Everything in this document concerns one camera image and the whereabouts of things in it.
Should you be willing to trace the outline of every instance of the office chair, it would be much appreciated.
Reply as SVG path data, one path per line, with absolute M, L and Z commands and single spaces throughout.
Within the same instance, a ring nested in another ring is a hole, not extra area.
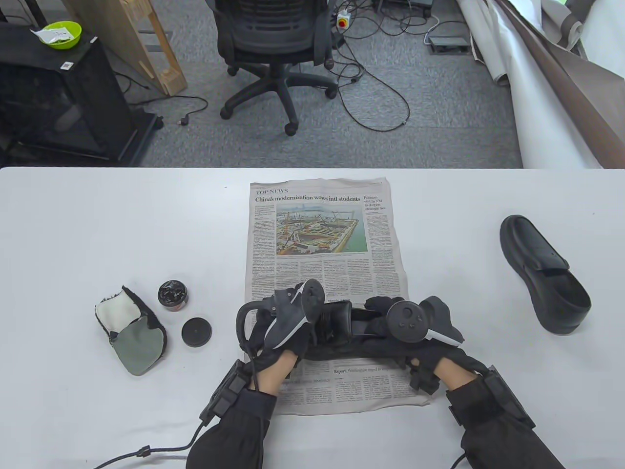
M 334 99 L 336 79 L 291 71 L 303 62 L 334 67 L 331 16 L 336 0 L 206 0 L 217 24 L 217 50 L 228 65 L 228 74 L 240 69 L 259 80 L 240 90 L 221 109 L 230 119 L 236 106 L 255 96 L 275 91 L 282 101 L 289 123 L 284 132 L 293 136 L 299 121 L 289 88 L 325 88 Z

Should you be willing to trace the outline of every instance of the brown sheet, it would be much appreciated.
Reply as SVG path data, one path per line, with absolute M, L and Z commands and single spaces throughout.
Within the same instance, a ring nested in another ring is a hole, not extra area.
M 594 157 L 625 168 L 625 80 L 553 44 L 509 0 L 494 0 L 543 71 Z

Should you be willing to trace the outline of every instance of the black shoe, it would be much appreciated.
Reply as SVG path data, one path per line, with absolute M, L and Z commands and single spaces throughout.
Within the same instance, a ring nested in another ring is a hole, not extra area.
M 588 314 L 590 297 L 569 272 L 569 263 L 524 216 L 511 215 L 499 230 L 501 249 L 529 290 L 542 327 L 570 334 Z

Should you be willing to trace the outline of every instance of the white table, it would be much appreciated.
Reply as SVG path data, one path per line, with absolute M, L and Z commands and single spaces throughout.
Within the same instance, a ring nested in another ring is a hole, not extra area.
M 185 444 L 238 355 L 250 182 L 380 175 L 411 298 L 448 303 L 465 350 L 497 366 L 568 469 L 625 466 L 625 172 L 88 168 L 0 171 L 0 466 L 91 469 L 146 444 Z M 499 225 L 512 213 L 536 224 L 591 295 L 575 334 L 540 327 L 506 263 Z M 179 313 L 156 301 L 170 278 L 190 290 Z M 139 378 L 94 317 L 122 284 L 169 335 L 165 359 Z M 180 329 L 196 315 L 213 338 L 191 349 Z M 441 395 L 425 408 L 275 417 L 265 467 L 445 469 L 462 435 L 447 405 Z M 183 468 L 184 457 L 113 467 Z

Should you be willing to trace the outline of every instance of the black box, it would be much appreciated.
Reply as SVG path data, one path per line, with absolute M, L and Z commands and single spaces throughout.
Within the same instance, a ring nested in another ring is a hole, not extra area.
M 3 133 L 86 164 L 136 163 L 156 117 L 130 110 L 97 37 L 59 51 L 29 28 L 0 25 L 0 44 Z

